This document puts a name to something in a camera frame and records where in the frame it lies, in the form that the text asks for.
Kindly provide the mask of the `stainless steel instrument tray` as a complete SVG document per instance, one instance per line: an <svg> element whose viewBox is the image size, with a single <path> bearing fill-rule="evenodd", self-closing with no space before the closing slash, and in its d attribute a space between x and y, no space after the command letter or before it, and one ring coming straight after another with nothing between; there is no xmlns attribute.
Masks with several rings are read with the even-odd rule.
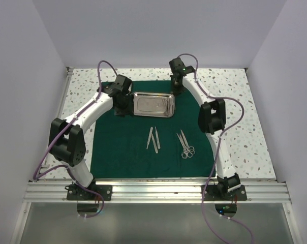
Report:
<svg viewBox="0 0 307 244"><path fill-rule="evenodd" d="M167 99L173 102L173 110L171 113L164 113L162 99ZM175 97L169 93L134 93L134 115L149 116L149 117L172 117L175 110Z"/></svg>

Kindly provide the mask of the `steel scalpel handle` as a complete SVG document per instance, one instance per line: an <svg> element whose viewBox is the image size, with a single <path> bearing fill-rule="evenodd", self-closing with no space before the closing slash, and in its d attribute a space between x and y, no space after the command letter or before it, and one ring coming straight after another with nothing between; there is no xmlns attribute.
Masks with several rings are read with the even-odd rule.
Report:
<svg viewBox="0 0 307 244"><path fill-rule="evenodd" d="M151 127L148 134L148 139L146 143L146 149L149 148L150 143L152 142L154 151L158 154L159 149L157 148L157 141L156 141L156 134L155 134L155 127Z"/></svg>
<svg viewBox="0 0 307 244"><path fill-rule="evenodd" d="M160 145L160 140L159 140L159 134L158 134L157 127L155 127L155 134L156 134L157 148L158 148L158 149L161 149L161 145Z"/></svg>

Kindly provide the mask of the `dark green surgical cloth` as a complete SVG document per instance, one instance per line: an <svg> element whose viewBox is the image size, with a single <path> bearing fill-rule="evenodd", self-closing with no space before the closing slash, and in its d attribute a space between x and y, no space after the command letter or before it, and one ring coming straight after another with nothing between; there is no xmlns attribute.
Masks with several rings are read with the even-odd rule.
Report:
<svg viewBox="0 0 307 244"><path fill-rule="evenodd" d="M175 98L170 118L115 116L111 109L97 121L90 171L95 178L156 178L209 176L213 167L210 143L198 127L199 105L188 90ZM146 149L149 130L157 127L161 149L152 142ZM183 147L176 134L183 130L195 148L183 159Z"/></svg>

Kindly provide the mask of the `steel forceps with ring handles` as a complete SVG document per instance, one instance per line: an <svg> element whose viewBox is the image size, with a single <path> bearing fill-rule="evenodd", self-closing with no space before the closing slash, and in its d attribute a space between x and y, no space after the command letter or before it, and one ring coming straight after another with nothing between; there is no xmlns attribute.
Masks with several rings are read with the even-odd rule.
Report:
<svg viewBox="0 0 307 244"><path fill-rule="evenodd" d="M193 154L190 152L190 150L186 147L185 142L183 140L183 138L179 135L176 134L178 136L178 139L183 147L183 152L181 153L181 157L183 159L187 159L187 158L191 158L193 156Z"/></svg>

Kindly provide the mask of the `steel surgical scissors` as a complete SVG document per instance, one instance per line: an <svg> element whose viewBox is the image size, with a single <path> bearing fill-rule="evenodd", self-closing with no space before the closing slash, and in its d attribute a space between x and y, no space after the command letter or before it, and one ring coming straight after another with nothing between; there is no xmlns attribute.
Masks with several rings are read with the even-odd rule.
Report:
<svg viewBox="0 0 307 244"><path fill-rule="evenodd" d="M194 155L195 154L195 148L193 146L190 146L188 144L188 141L187 141L187 138L183 132L183 130L180 131L181 132L181 137L183 138L184 142L185 142L185 145L186 147L190 150L190 152Z"/></svg>

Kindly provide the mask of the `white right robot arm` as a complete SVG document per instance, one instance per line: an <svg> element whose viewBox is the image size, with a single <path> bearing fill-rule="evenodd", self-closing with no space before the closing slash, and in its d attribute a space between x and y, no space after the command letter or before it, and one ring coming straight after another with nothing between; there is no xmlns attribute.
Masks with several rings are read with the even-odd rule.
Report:
<svg viewBox="0 0 307 244"><path fill-rule="evenodd" d="M235 166L231 161L227 144L222 141L223 135L237 125L244 115L243 105L234 98L215 97L197 76L197 67L186 66L180 56L169 62L172 72L172 91L178 95L187 89L200 106L198 126L212 148L214 163L212 172L217 175L217 193L222 199L230 199L241 187ZM236 102L241 108L241 116L230 126L226 126L226 100Z"/></svg>

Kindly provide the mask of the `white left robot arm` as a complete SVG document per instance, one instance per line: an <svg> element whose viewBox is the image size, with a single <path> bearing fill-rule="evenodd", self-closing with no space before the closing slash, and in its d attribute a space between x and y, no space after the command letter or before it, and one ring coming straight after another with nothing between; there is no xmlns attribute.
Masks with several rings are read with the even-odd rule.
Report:
<svg viewBox="0 0 307 244"><path fill-rule="evenodd" d="M65 119L56 118L50 127L50 153L61 161L79 185L78 193L84 199L92 199L97 188L91 184L94 177L85 163L84 134L97 119L114 109L115 115L133 114L132 81L117 75L114 82L100 86L95 95L75 113Z"/></svg>

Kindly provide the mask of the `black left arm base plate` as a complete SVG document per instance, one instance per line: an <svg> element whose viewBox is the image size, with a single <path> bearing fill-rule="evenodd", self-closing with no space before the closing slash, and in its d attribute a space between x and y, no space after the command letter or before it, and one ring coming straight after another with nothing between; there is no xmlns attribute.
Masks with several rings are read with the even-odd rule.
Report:
<svg viewBox="0 0 307 244"><path fill-rule="evenodd" d="M67 191L67 200L70 201L92 201L97 199L98 194L102 196L104 201L110 201L112 195L112 185L92 184L87 190L83 190L76 184L65 186Z"/></svg>

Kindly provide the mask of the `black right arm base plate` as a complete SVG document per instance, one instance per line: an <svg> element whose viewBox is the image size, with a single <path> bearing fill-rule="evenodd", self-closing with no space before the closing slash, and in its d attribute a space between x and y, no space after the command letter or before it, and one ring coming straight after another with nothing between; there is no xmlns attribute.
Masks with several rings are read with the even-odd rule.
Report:
<svg viewBox="0 0 307 244"><path fill-rule="evenodd" d="M201 185L203 201L246 201L248 199L244 185L241 185L238 189L229 193L223 193L221 188L218 187L217 182L211 179L206 189L204 187L205 185Z"/></svg>

